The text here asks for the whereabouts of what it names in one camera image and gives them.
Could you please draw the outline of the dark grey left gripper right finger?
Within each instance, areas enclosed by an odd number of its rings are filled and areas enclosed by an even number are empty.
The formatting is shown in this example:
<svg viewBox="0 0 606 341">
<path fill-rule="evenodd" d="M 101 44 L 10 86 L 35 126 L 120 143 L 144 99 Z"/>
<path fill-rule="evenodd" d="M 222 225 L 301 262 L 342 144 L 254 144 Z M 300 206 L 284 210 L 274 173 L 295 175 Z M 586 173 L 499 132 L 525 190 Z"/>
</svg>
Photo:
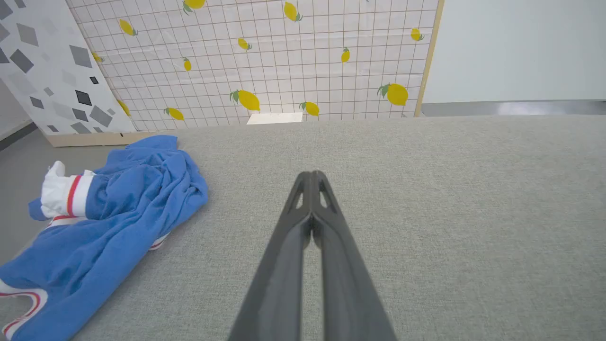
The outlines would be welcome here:
<svg viewBox="0 0 606 341">
<path fill-rule="evenodd" d="M 395 341 L 388 315 L 325 173 L 312 172 L 312 236 L 321 250 L 326 341 Z"/>
</svg>

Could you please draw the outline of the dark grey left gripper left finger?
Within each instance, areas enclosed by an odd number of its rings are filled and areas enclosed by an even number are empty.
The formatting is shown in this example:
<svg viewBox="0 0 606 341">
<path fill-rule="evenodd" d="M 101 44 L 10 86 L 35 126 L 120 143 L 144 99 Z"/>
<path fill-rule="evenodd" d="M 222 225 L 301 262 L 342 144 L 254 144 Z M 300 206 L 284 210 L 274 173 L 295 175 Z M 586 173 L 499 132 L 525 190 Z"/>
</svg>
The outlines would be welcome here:
<svg viewBox="0 0 606 341">
<path fill-rule="evenodd" d="M 241 305 L 231 341 L 301 338 L 303 251 L 310 240 L 310 172 L 301 172 Z"/>
</svg>

